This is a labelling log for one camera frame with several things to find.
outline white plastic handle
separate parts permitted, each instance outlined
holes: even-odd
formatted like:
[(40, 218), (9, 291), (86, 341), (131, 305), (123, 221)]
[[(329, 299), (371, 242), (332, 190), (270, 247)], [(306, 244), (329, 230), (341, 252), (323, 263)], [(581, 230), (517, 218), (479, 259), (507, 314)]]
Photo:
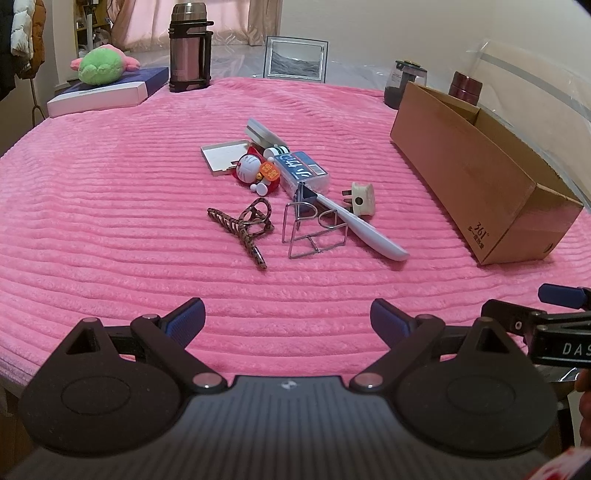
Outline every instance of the white plastic handle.
[(339, 215), (349, 228), (353, 230), (355, 235), (363, 240), (369, 247), (373, 248), (377, 253), (382, 254), (390, 260), (396, 260), (398, 262), (403, 262), (410, 256), (404, 248), (379, 233), (375, 227), (365, 220), (355, 216), (347, 209), (341, 207), (341, 205), (326, 198), (324, 195), (321, 195), (320, 193), (316, 195), (316, 199), (321, 204), (331, 210), (335, 210), (337, 215)]

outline jacket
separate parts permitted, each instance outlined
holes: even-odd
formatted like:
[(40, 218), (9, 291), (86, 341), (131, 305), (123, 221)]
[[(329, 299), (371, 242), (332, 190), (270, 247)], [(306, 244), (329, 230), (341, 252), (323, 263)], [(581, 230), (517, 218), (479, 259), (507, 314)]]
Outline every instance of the jacket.
[(31, 67), (19, 77), (22, 79), (35, 78), (39, 67), (45, 62), (45, 46), (43, 44), (43, 29), (45, 29), (45, 20), (47, 11), (43, 0), (35, 1), (35, 13), (33, 14), (33, 58), (31, 59)]
[(10, 55), (12, 32), (12, 0), (0, 0), (0, 100), (14, 89), (14, 68)]
[(35, 0), (14, 0), (12, 7), (11, 53), (24, 57), (27, 61), (33, 57), (33, 12)]

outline picture frame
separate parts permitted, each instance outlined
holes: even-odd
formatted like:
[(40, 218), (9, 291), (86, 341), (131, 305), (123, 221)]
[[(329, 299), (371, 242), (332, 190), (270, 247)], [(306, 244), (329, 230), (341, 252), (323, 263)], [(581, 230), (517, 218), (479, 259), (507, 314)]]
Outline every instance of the picture frame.
[(267, 37), (263, 78), (325, 83), (329, 43), (297, 37)]

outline cardboard box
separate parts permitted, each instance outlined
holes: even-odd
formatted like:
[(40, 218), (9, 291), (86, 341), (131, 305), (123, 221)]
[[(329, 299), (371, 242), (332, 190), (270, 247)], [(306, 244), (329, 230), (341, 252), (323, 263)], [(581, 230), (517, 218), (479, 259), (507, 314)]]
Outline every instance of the cardboard box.
[(390, 136), (481, 264), (546, 257), (583, 208), (491, 114), (436, 90), (409, 82)]

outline red doraemon toy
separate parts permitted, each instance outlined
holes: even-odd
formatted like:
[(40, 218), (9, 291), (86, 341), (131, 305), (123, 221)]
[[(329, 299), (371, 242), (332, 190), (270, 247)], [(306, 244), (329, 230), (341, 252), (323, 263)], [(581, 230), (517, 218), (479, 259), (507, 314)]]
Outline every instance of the red doraemon toy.
[(249, 147), (236, 165), (234, 176), (250, 185), (252, 192), (261, 197), (277, 189), (281, 180), (279, 169), (272, 162), (265, 160), (254, 147)]

